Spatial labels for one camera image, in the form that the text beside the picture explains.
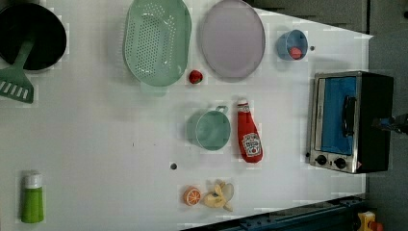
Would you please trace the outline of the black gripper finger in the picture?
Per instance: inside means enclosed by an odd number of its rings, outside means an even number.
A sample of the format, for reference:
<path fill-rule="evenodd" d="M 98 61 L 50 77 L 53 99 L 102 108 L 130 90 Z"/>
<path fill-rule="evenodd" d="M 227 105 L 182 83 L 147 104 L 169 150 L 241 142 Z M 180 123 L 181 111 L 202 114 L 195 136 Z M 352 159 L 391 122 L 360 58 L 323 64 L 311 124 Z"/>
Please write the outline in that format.
<path fill-rule="evenodd" d="M 408 115 L 398 115 L 386 118 L 375 118 L 372 127 L 382 131 L 394 131 L 399 134 L 408 134 Z"/>

